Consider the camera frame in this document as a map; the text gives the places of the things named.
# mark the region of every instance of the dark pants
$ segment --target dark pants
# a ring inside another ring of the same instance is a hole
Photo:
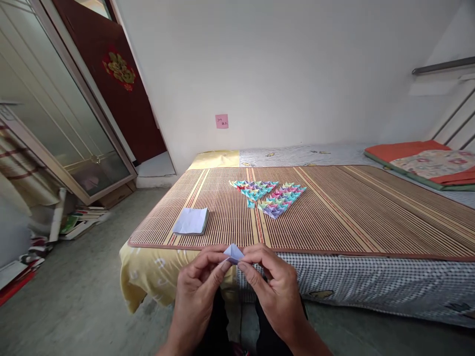
[[[282,339],[276,334],[267,320],[264,311],[256,299],[256,312],[259,318],[259,338],[257,339],[256,350],[259,356],[263,355],[277,355],[277,356],[291,356],[292,352],[282,341]],[[211,313],[211,319],[209,320],[208,328],[204,333],[203,339],[199,343],[194,352],[194,356],[232,356],[233,348],[228,338],[228,317],[224,308],[224,299],[221,295],[221,290],[218,289],[214,296],[213,312]]]

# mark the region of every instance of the glass door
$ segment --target glass door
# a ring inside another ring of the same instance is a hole
[[[0,2],[0,49],[0,100],[17,103],[8,106],[8,125],[30,148],[46,151],[35,153],[74,194],[90,203],[136,177],[28,0]]]

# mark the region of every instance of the metal rail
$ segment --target metal rail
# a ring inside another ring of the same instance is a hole
[[[475,57],[456,59],[453,61],[415,68],[412,71],[412,74],[417,76],[417,75],[428,74],[428,73],[437,72],[437,71],[441,71],[445,69],[454,69],[458,67],[465,67],[465,66],[471,66],[471,65],[475,65]]]

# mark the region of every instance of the checkered bed sheet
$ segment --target checkered bed sheet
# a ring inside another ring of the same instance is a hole
[[[371,144],[241,150],[239,165],[365,164],[382,168],[363,155],[369,146]],[[475,208],[475,192],[435,192]],[[305,299],[475,328],[475,263],[297,253],[279,253],[279,256],[297,269],[300,293]],[[252,302],[255,294],[243,274],[237,272],[241,299]]]

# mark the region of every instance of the gray concrete floor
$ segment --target gray concrete floor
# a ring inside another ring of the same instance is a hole
[[[165,190],[139,190],[106,223],[62,242],[35,278],[0,308],[1,355],[154,355],[172,309],[147,297],[130,315],[119,286],[119,249]],[[253,348],[253,305],[231,305],[229,335]],[[307,303],[335,355],[475,355],[471,330],[375,312]]]

